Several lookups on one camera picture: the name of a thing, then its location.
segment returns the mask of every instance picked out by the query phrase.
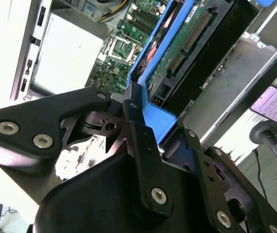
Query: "green circuit board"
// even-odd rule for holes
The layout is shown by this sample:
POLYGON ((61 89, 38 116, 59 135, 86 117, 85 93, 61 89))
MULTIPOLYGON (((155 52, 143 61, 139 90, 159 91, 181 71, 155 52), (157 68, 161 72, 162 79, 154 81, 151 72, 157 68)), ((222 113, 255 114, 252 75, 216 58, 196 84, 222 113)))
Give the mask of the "green circuit board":
POLYGON ((204 4, 195 5, 190 10, 188 17, 177 33, 171 45, 167 48, 164 56, 161 58, 157 67, 153 71, 152 75, 147 81, 148 91, 150 92, 152 88, 156 85, 157 82, 161 82, 162 78, 166 76, 168 70, 174 69, 179 65, 179 62, 183 59, 183 56, 179 54, 181 49, 185 49, 185 47, 191 47, 191 45, 195 42, 200 32, 208 23, 208 19, 212 16, 210 13, 206 13, 203 16, 203 12, 205 11, 207 2, 209 0, 202 0, 200 2, 204 2, 204 4), (196 25, 197 21, 203 16, 200 23, 193 33, 191 39, 187 39, 189 32, 196 25))
POLYGON ((158 9, 158 7, 156 6, 157 2, 159 2, 159 0, 134 0, 135 5, 138 6, 139 9, 141 9, 142 11, 151 13, 154 16, 156 16, 155 12, 158 9))
POLYGON ((122 32, 117 32, 117 36, 120 36, 120 37, 125 36, 126 38, 130 37, 132 38, 134 43, 140 43, 141 46, 144 46, 149 39, 149 36, 147 34, 133 27, 127 21, 121 21, 119 29, 122 30, 122 32))
POLYGON ((114 58, 106 58, 92 86, 110 93, 124 94, 130 65, 114 58))

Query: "black cable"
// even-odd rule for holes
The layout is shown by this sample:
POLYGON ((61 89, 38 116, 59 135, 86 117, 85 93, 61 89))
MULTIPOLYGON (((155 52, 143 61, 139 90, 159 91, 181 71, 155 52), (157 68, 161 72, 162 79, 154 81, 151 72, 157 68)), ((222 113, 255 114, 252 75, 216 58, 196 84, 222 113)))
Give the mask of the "black cable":
POLYGON ((246 233, 250 233, 247 220, 245 220, 245 226, 246 226, 246 233))
POLYGON ((6 216, 7 213, 15 214, 15 213, 17 213, 17 210, 11 210, 10 207, 9 207, 9 210, 7 210, 3 215, 0 215, 0 217, 6 216))
POLYGON ((258 177, 258 181, 259 181, 259 184, 260 184, 261 189, 262 189, 262 191, 263 191, 264 198, 268 201, 268 197, 267 197, 267 195, 266 195, 265 189, 264 189, 264 187, 263 187, 263 183, 262 183, 261 178, 260 178, 261 167, 260 167, 260 161, 259 161, 259 153, 258 153, 258 150, 257 150, 257 149, 254 149, 253 152, 254 152, 254 154, 255 154, 255 156, 256 156, 257 164, 258 164, 258 176, 257 176, 257 177, 258 177))

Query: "black metal bracket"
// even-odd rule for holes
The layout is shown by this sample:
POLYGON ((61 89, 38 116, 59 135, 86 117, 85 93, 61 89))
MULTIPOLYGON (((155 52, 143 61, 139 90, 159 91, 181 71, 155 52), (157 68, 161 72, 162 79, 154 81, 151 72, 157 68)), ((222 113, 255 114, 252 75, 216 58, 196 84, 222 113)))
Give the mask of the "black metal bracket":
POLYGON ((62 138, 67 130, 61 129, 61 122, 74 115, 79 118, 90 111, 104 111, 110 103, 108 94, 88 87, 0 109, 0 124, 13 123, 0 125, 0 165, 27 173, 51 170, 63 148, 62 138), (52 140, 48 148, 35 145, 34 139, 40 134, 52 140))
POLYGON ((190 130, 181 130, 177 135, 179 146, 166 160, 189 169, 195 177, 194 182, 200 187, 197 199, 203 204, 203 208, 198 211, 200 212, 198 221, 201 222, 202 227, 208 232, 244 232, 231 215, 213 162, 198 146, 200 143, 197 135, 190 130), (220 215, 227 223, 220 222, 220 215))
POLYGON ((229 180, 229 188, 225 191, 226 200, 238 200, 243 208, 247 227, 250 232, 271 232, 277 229, 277 212, 255 189, 250 181, 235 166, 230 158, 219 148, 210 147, 206 154, 221 171, 222 183, 229 180))

